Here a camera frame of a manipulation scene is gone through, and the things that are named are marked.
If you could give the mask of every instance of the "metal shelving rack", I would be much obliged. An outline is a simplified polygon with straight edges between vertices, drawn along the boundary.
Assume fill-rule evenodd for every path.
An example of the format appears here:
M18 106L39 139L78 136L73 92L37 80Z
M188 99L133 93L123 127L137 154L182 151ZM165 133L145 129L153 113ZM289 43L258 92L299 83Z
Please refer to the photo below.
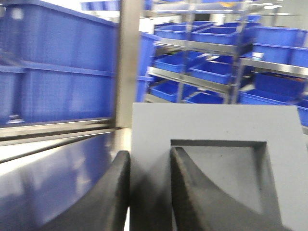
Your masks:
M239 39L236 45L223 45L214 43L203 43L188 40L177 40L177 39L167 39L163 38L161 41L157 42L157 45L181 49L184 51L202 51L210 52L214 54L230 55L233 56L233 71L232 76L238 77L238 62L240 55L252 50L252 44L242 43L242 31L245 27L245 19L248 14L258 12L263 10L266 5L281 5L282 0L256 0L256 1L241 1L241 2L217 2L217 3L187 3L187 2L176 2L167 4L156 4L153 6L153 13L175 13L175 14L190 14L195 15L198 13L222 13L222 14L238 14L241 15L243 20L241 25L238 27ZM189 21L187 25L187 31L191 31L191 23L193 20ZM170 71L161 70L155 67L150 67L148 73L151 75L156 75L165 79L174 80L181 84L188 84L203 89L215 90L225 95L225 103L231 103L233 94L236 92L236 84L239 82L237 78L230 82L228 85L213 83L210 81L202 80L192 76L188 76L185 73L177 74ZM178 95L181 97L181 89L179 87ZM146 95L145 101L155 102L152 96Z
M240 60L237 84L241 83L244 68L246 66L260 68L265 71L275 71L277 73L297 75L301 78L308 79L308 68L306 67L292 66L292 65L287 65L287 64L277 64L277 63L270 63L270 62L257 61L253 59L243 58ZM232 99L232 103L234 104L237 103L238 91L239 91L239 88L236 87L235 92L234 92L235 97ZM308 127L303 126L303 133L308 135Z

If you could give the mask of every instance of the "metal rail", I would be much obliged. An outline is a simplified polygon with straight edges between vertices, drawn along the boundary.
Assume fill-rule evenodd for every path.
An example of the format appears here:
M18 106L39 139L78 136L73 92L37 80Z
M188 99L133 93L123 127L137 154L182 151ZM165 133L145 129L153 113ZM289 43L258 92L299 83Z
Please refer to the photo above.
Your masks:
M75 137L76 134L99 134L112 127L110 118L92 120L57 121L54 123L35 123L16 126L6 125L0 128L0 146L23 142L54 140Z
M156 43L159 46L172 47L177 49L185 48L185 41L178 39L162 38ZM234 55L237 53L236 45L225 45L217 43L205 43L205 42L195 42L188 41L187 49L190 51L214 51L216 54ZM245 44L241 48L241 54L247 53L252 50L252 44Z
M231 86L226 85L226 84L215 83L212 81L207 81L204 79L200 79L200 78L196 78L196 77L192 77L188 75L182 75L182 74L175 73L172 71L162 70L156 67L149 67L148 74L155 75L155 76L169 79L169 80L173 80L176 82L183 82L185 84L198 87L198 88L218 91L218 92L225 93L225 94L228 94L231 88Z
M172 103L170 101L164 100L162 98L159 98L151 94L146 94L145 101L149 103Z

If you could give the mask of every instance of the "blue crate stack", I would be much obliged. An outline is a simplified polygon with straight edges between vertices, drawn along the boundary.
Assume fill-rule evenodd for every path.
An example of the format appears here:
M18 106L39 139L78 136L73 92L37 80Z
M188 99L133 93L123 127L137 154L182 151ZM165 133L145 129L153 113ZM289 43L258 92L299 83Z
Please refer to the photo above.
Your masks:
M254 52L263 53L263 61L289 64L293 47L303 46L307 31L283 27L258 27Z
M303 47L307 31L284 27L258 27L254 52L262 61L308 67L308 49ZM295 105L301 123L308 126L307 80L277 73L259 73L255 89L240 93L242 104Z
M117 24L39 0L5 7L0 123L12 114L26 123L112 116ZM152 81L143 76L155 40L141 34L137 101Z

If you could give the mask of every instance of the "metal pole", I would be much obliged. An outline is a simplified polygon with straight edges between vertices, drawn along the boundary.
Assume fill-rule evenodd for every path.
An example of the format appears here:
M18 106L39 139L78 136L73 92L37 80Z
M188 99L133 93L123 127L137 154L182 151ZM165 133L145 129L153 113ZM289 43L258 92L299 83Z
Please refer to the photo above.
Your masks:
M139 59L139 14L141 0L121 1L117 70L115 79L116 128L130 128L132 104L135 101Z
M279 10L280 7L274 9L274 16L271 18L270 26L276 26Z

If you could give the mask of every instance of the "shelf frame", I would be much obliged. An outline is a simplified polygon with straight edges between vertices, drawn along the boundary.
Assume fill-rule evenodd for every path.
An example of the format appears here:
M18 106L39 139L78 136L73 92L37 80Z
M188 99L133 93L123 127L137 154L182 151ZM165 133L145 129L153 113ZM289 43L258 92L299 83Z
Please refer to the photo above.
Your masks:
M162 98L159 98L159 97L151 95L151 94L145 95L145 101L149 102L149 103L172 103L168 100L164 100Z
M148 74L155 75L161 78L165 78L168 80L176 81L176 82L183 82L184 84L191 85L194 87L202 88L205 90L214 90L219 93L229 94L231 86L226 84L215 83L212 81L207 81L204 79L196 78L189 75L182 75L179 73L175 73L172 71L166 71L163 69L159 69L156 67L149 67Z

